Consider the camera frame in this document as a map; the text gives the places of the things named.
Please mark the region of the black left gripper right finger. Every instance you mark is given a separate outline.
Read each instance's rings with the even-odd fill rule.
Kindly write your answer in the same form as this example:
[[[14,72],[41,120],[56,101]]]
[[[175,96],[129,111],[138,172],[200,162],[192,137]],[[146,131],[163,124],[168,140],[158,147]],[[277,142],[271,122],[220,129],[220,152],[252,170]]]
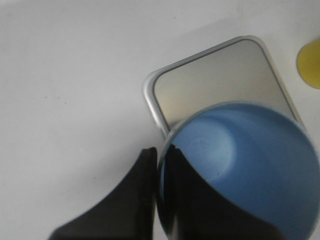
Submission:
[[[283,240],[272,224],[212,188],[173,144],[158,168],[158,215],[170,240]]]

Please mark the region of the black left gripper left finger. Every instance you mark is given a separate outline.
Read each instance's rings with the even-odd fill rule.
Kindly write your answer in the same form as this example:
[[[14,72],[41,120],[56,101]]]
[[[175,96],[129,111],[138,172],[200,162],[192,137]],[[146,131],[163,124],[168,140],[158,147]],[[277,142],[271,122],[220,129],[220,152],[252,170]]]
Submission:
[[[157,150],[143,149],[121,182],[94,207],[58,227],[51,240],[151,240]]]

